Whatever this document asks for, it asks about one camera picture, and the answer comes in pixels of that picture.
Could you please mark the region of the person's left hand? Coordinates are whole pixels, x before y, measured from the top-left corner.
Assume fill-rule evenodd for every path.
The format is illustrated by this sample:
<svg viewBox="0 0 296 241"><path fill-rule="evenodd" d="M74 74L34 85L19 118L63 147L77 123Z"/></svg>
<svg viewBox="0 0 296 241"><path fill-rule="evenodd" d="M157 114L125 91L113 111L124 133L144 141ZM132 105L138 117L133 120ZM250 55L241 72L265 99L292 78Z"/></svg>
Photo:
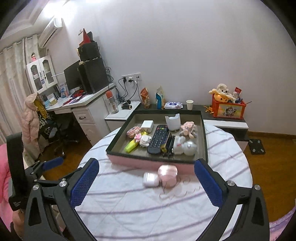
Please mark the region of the person's left hand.
<svg viewBox="0 0 296 241"><path fill-rule="evenodd" d="M12 219L11 233L22 240L24 235L25 211L22 209L14 211Z"/></svg>

